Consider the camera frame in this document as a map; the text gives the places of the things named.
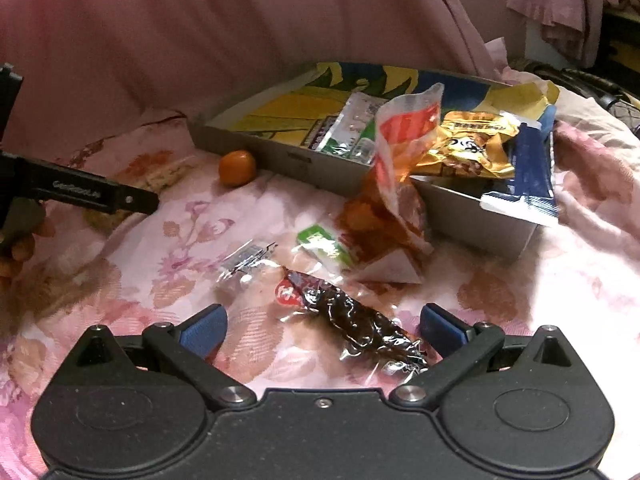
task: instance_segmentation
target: clear plastic wrapper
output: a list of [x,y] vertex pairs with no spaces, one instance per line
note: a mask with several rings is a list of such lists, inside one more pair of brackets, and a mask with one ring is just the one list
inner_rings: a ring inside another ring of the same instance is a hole
[[376,156],[376,120],[372,119],[361,131],[349,158],[362,164],[371,164]]
[[392,387],[427,368],[420,339],[392,321],[402,287],[364,285],[299,245],[276,242],[251,240],[220,263],[214,296],[227,307],[230,330],[239,319],[277,317],[298,345],[280,350],[278,366],[289,355],[295,368],[313,348],[328,374],[341,370],[336,387]]
[[361,134],[385,102],[386,99],[372,97],[362,92],[351,94],[337,119],[322,135],[315,150],[352,158],[352,152],[357,144],[359,147],[356,156],[360,160],[367,152],[366,140],[361,138]]

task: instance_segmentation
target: finger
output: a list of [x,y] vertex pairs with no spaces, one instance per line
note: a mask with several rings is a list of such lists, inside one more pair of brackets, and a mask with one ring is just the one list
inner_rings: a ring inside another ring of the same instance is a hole
[[14,278],[22,270],[22,262],[12,258],[0,258],[0,278]]
[[9,278],[0,278],[0,294],[4,294],[11,288],[11,280]]
[[26,262],[33,256],[36,248],[36,239],[33,235],[24,235],[11,246],[11,256],[18,262]]
[[33,233],[43,238],[51,238],[56,234],[56,228],[49,218],[45,218],[42,224],[33,230]]

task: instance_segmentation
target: dark snack packet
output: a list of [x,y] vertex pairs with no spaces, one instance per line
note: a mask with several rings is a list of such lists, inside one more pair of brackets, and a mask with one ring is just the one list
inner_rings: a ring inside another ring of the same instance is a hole
[[351,356],[368,355],[410,375],[428,368],[420,339],[375,309],[309,274],[288,270],[287,279],[302,298],[303,308],[327,320],[345,339]]

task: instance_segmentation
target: plastic bag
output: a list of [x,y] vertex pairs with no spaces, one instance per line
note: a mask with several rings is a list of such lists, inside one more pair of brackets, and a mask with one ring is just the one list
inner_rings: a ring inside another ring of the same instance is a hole
[[[282,341],[290,346],[278,348],[279,371],[269,368],[267,377],[295,377],[295,370],[283,372],[287,365],[295,369],[312,360],[334,381],[318,387],[388,389],[425,370],[426,360],[420,340],[392,322],[402,288],[379,284],[375,289],[329,272],[300,246],[251,240],[220,264],[214,296],[227,309],[229,341],[238,340],[234,330],[247,330],[249,319],[270,316],[283,323]],[[309,301],[314,293],[319,303]],[[262,338],[255,341],[263,344]],[[225,371],[242,378],[241,370]]]
[[502,144],[513,139],[519,127],[520,120],[505,112],[449,112],[414,174],[513,178],[515,168]]
[[367,151],[366,140],[361,133],[375,117],[386,99],[372,97],[362,92],[351,94],[335,122],[322,135],[315,148],[318,152],[353,158],[354,147],[358,144],[356,157],[360,160]]
[[436,139],[444,86],[398,96],[376,114],[376,156],[361,193],[349,200],[336,227],[357,247],[355,279],[420,283],[424,257],[424,202],[410,173]]

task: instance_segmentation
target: black object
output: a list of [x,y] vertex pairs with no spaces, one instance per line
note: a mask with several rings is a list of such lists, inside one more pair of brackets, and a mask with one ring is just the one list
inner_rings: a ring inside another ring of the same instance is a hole
[[[0,142],[21,85],[22,78],[11,65],[0,68]],[[42,222],[44,209],[39,200],[57,200],[105,213],[124,209],[151,214],[159,204],[151,191],[0,151],[0,254]]]
[[598,57],[589,72],[615,81],[635,96],[640,95],[640,73],[616,60],[620,45],[631,50],[640,48],[640,22],[624,12],[605,9]]
[[368,354],[383,364],[393,361],[405,372],[420,373],[428,368],[420,340],[374,308],[315,276],[296,270],[288,270],[286,275],[304,307],[322,317],[344,339],[350,355]]
[[212,305],[141,336],[84,332],[33,412],[45,478],[605,479],[613,414],[555,326],[510,337],[428,304],[420,330],[446,357],[388,399],[283,389],[260,401],[202,359],[225,330]]

